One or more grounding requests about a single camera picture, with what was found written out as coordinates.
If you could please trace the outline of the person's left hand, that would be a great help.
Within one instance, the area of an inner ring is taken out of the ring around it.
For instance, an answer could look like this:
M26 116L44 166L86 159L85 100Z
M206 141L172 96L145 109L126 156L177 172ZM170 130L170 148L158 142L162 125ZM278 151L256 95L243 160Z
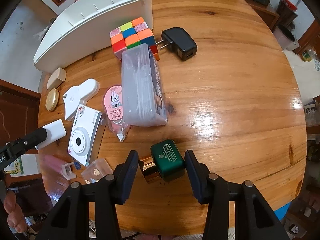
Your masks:
M11 228L14 228L18 233L25 232L28 225L25 221L21 207L16 202L16 195L11 190L7 190L3 206L5 211L8 213L8 225Z

